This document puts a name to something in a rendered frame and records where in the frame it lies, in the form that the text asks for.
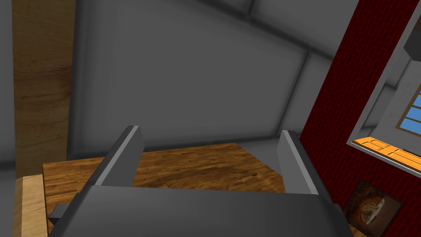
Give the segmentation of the dark picture of bread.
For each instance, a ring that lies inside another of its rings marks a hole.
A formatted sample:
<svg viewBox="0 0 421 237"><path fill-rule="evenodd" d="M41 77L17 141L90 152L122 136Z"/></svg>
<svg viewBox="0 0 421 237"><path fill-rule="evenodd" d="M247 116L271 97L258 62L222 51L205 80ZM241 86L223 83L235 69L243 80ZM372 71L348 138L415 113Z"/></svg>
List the dark picture of bread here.
<svg viewBox="0 0 421 237"><path fill-rule="evenodd" d="M383 237L404 203L360 180L343 213L348 223L367 237Z"/></svg>

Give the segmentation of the brown wooden table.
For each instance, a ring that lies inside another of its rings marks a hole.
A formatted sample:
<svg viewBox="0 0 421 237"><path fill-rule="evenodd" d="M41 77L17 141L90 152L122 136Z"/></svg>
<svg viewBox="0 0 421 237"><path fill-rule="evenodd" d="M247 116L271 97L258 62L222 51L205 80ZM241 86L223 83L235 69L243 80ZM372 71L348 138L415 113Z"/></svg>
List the brown wooden table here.
<svg viewBox="0 0 421 237"><path fill-rule="evenodd" d="M46 214L69 203L102 157L43 164ZM228 143L143 153L134 187L284 193L280 174Z"/></svg>

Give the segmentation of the orange panelled door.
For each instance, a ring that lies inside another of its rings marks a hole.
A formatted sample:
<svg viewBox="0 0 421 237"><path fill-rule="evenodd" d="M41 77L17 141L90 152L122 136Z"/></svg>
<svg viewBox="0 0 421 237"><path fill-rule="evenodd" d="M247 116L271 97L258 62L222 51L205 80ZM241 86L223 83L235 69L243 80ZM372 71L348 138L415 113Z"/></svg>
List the orange panelled door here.
<svg viewBox="0 0 421 237"><path fill-rule="evenodd" d="M399 167L421 178L421 156L404 151L373 137L355 139L352 141L352 144L378 155L385 161L388 160L393 164L397 164Z"/></svg>

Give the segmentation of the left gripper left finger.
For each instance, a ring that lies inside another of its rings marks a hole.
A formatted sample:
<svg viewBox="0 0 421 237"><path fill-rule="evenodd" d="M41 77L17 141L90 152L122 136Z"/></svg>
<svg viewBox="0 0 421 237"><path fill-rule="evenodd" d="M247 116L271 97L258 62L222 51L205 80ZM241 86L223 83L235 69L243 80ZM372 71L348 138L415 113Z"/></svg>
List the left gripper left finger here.
<svg viewBox="0 0 421 237"><path fill-rule="evenodd" d="M140 126L127 126L86 185L131 187L144 147Z"/></svg>

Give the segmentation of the window with blue panes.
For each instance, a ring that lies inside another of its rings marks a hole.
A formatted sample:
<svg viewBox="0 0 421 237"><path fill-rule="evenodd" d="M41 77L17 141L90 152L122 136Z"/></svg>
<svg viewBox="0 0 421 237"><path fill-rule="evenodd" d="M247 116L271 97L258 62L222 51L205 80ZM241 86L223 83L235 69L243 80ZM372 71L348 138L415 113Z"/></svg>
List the window with blue panes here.
<svg viewBox="0 0 421 237"><path fill-rule="evenodd" d="M396 128L421 137L421 83L405 108Z"/></svg>

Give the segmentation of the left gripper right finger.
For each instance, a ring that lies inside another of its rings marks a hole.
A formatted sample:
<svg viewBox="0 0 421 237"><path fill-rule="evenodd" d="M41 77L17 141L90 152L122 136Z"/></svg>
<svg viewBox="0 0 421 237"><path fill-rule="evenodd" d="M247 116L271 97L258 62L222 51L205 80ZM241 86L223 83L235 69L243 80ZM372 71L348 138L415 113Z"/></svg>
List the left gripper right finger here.
<svg viewBox="0 0 421 237"><path fill-rule="evenodd" d="M331 199L328 190L294 131L281 131L277 156L287 193L313 194L326 200Z"/></svg>

